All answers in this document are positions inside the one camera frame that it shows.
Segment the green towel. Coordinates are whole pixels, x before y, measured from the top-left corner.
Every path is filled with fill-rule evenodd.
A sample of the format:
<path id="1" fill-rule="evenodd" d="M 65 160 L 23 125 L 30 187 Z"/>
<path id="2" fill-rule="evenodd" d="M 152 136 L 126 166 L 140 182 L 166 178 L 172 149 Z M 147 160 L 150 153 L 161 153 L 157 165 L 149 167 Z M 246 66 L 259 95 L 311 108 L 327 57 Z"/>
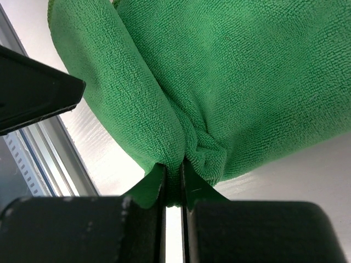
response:
<path id="1" fill-rule="evenodd" d="M 350 131 L 350 1 L 50 1 L 107 132 L 146 173 L 210 185 Z"/>

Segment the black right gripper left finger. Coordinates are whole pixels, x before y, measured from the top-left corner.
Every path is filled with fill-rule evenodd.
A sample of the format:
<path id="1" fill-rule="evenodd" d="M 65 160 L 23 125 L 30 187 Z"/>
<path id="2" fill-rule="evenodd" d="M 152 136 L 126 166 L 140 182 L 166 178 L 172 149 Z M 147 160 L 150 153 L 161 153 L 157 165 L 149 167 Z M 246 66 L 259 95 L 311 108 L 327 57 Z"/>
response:
<path id="1" fill-rule="evenodd" d="M 167 170 L 121 196 L 22 197 L 1 213 L 1 262 L 164 262 Z"/>

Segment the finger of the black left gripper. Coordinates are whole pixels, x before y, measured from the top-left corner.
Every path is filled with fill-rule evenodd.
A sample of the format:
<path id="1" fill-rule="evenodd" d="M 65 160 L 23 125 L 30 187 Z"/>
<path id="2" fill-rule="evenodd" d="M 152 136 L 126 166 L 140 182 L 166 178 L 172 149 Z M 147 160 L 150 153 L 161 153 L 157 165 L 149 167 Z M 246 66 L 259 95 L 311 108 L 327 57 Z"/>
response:
<path id="1" fill-rule="evenodd" d="M 1 47 L 1 135 L 73 110 L 83 80 Z"/>

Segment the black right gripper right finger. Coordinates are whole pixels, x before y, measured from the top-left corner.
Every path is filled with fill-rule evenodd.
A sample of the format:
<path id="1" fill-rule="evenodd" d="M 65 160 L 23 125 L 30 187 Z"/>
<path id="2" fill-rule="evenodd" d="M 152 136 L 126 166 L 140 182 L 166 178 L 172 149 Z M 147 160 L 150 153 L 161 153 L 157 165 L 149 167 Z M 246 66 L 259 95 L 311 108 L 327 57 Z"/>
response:
<path id="1" fill-rule="evenodd" d="M 326 213 L 295 201 L 231 201 L 180 166 L 184 262 L 345 262 Z"/>

